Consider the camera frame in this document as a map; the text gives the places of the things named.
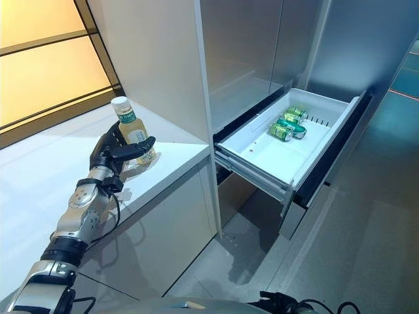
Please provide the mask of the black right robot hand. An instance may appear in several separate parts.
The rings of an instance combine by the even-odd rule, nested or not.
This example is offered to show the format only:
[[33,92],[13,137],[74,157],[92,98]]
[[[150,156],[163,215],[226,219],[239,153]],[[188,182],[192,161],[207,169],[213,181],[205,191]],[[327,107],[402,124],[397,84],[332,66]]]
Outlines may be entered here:
[[296,299],[281,292],[260,291],[259,305],[269,313],[290,313]]

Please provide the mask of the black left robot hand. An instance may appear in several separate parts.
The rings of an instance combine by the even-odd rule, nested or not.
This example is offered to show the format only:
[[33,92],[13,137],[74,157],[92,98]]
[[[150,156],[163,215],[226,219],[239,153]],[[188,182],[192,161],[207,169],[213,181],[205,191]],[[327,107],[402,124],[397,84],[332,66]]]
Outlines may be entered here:
[[115,122],[99,138],[89,158],[89,170],[103,166],[119,175],[124,162],[142,157],[153,148],[156,141],[153,136],[139,143],[128,144],[119,130],[119,124],[119,121]]

